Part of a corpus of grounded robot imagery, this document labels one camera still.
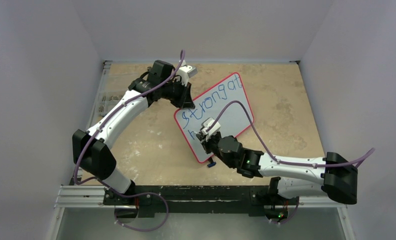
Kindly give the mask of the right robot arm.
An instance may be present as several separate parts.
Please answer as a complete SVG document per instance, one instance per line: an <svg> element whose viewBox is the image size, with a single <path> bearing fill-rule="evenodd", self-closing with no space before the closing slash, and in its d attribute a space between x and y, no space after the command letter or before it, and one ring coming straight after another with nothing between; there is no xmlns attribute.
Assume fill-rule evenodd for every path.
<svg viewBox="0 0 396 240"><path fill-rule="evenodd" d="M214 154L243 177L269 177L271 195L283 199L327 196L340 204L357 203L358 169L338 153L316 158L271 157L243 147L232 135L197 133L196 137L206 153Z"/></svg>

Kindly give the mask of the pink framed whiteboard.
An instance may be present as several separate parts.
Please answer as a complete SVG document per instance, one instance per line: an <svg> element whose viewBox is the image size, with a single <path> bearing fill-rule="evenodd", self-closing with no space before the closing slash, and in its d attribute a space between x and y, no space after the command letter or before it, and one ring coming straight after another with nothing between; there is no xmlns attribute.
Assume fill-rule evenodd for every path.
<svg viewBox="0 0 396 240"><path fill-rule="evenodd" d="M208 118L216 119L223 108L233 101L238 101L244 105L253 122L254 114L241 75L238 72L233 72L197 96L193 100L194 109L178 109L175 111L174 120L198 163L205 163L211 155L205 152L196 137L196 133L200 131L205 120ZM238 137L250 128L251 124L246 112L240 104L231 104L218 120L221 125L221 135L223 137L230 135Z"/></svg>

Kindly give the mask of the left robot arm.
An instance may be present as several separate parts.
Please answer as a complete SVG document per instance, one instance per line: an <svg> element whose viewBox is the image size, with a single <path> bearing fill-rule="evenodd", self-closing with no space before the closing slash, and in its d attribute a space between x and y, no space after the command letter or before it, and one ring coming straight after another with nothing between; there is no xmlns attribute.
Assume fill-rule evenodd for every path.
<svg viewBox="0 0 396 240"><path fill-rule="evenodd" d="M111 148L125 128L160 99L169 100L178 109L194 109L189 80L197 72L196 67L183 60L178 66L156 60L132 81L121 100L98 123L74 132L74 171L82 168L113 192L133 196L135 183L117 169Z"/></svg>

